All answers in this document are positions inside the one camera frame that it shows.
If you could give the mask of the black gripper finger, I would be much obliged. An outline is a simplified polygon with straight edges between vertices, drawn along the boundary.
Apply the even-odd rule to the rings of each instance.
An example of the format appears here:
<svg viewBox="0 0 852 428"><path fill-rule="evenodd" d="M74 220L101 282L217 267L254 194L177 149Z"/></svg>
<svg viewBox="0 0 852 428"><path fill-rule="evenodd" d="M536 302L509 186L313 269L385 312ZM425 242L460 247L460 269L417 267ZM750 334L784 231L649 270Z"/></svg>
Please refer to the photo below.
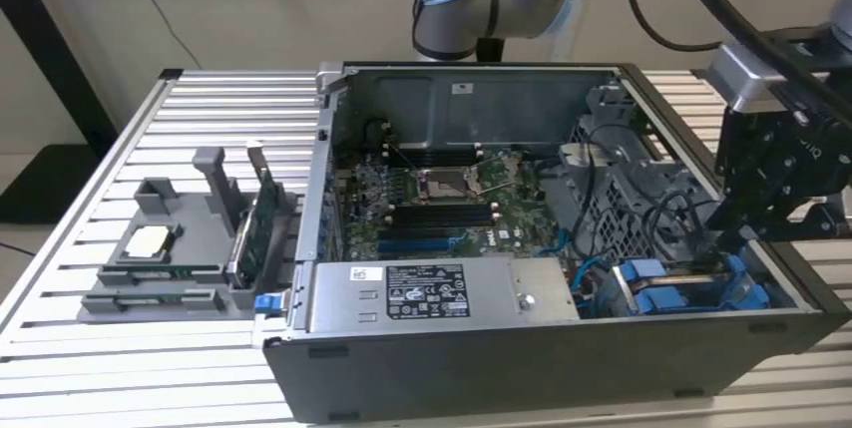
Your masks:
<svg viewBox="0 0 852 428"><path fill-rule="evenodd" d="M758 223L769 208L770 195L761 192L722 192L704 221L708 235L704 260L716 260L722 254L736 253L745 243L757 238L750 226Z"/></svg>
<svg viewBox="0 0 852 428"><path fill-rule="evenodd" d="M764 220L765 240L801 241L840 237L840 205L833 202L816 203L801 221L790 221L788 216L802 203L802 199L785 195L772 201Z"/></svg>

